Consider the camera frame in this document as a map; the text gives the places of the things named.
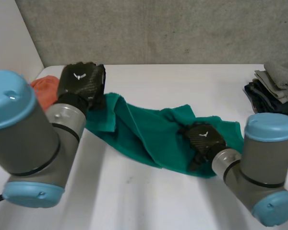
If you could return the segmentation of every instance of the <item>green towel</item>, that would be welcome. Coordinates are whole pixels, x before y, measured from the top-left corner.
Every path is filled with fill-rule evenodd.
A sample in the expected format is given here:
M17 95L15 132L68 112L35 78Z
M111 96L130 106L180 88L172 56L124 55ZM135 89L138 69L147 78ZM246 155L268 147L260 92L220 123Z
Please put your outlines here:
M189 141L177 131L181 125L190 125L195 121L213 125L229 147L242 153L243 137L238 122L222 121L218 116L196 118L189 105L150 110L128 104L115 93L105 97L107 106L104 110L88 112L86 128L136 161L194 176L214 176L208 162L196 172L187 171L195 153Z

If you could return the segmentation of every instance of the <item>white wall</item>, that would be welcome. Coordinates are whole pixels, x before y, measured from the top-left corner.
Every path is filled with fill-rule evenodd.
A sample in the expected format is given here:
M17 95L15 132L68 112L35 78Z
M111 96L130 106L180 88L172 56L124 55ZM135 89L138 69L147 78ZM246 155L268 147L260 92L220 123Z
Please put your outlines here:
M43 68L15 1L0 0L0 69L32 81Z

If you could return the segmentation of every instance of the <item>table surface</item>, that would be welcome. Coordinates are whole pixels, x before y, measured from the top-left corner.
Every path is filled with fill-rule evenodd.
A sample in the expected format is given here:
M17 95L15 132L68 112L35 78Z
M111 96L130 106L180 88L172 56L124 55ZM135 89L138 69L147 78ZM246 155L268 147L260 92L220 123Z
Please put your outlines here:
M239 121L252 106L243 86L262 65L108 65L106 92L139 107L189 104L196 116ZM60 77L48 67L39 77ZM8 174L0 168L0 192ZM50 209L0 202L0 230L265 230L217 177L135 162L85 130L66 192ZM274 229L288 230L288 222Z

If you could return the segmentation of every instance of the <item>black ring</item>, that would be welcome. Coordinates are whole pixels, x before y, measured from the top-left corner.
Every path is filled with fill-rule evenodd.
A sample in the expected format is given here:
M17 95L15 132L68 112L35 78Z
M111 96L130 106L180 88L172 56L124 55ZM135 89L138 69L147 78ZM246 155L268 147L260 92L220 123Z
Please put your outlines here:
M224 181L224 183L226 183L225 180L226 180L226 176L227 176L227 173L229 172L229 170L230 170L232 167L234 167L236 164L238 164L238 163L240 163L240 160L234 161L233 163L231 163L231 164L225 169L225 172L224 172L224 174L223 174L223 181Z
M248 177L247 175L245 175L241 170L240 170L241 176L247 180L248 182L261 186L261 187L265 187L265 188L280 188L283 187L285 185L285 182L279 183L279 184L268 184L268 183L261 183L259 181L253 180L250 177Z
M63 129L67 132L69 132L70 134L72 134L78 142L80 142L80 138L78 136L78 134L73 131L71 128L67 127L67 126L64 126L64 125L61 125L61 124L58 124L58 123L52 123L52 126L55 127L55 128L60 128L60 129Z
M27 171L27 172L21 172L21 173L11 173L10 172L10 174L12 176L30 176L30 175L32 175L34 173L37 173L37 172L43 170L48 165L50 165L54 161L54 159L57 157L57 155L58 155L58 153L60 151L60 147L61 147L61 143L60 143L60 140L59 140L58 147L57 147L55 153L53 154L53 156L50 158L49 161L47 161L46 163L42 164L40 167L38 167L36 169L33 169L33 170L30 170L30 171Z

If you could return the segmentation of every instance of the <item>concrete wall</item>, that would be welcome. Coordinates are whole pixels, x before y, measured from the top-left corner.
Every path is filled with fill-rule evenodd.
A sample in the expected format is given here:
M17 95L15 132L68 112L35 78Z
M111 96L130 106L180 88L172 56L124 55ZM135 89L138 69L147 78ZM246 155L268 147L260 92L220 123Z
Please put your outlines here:
M288 60L288 0L16 0L45 66Z

